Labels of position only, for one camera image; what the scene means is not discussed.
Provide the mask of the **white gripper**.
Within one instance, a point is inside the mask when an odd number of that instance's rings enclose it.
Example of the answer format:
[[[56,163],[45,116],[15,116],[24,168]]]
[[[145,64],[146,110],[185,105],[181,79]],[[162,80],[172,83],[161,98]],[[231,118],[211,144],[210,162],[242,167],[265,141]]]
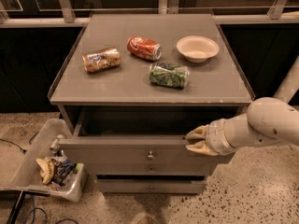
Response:
[[[228,155],[235,153],[236,149],[227,141],[224,134],[225,119],[212,121],[208,127],[201,125],[185,135],[187,140],[206,139],[196,142],[192,145],[187,145],[186,148],[194,153],[207,156]]]

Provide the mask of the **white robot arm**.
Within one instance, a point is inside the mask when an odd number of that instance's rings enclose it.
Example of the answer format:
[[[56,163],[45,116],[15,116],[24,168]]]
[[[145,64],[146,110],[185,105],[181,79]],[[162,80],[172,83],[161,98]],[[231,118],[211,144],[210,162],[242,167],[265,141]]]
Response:
[[[274,97],[252,102],[247,111],[231,119],[218,119],[186,134],[186,148],[208,156],[228,155],[242,147],[265,147],[284,142],[299,145],[299,112],[289,101],[299,89],[299,58]]]

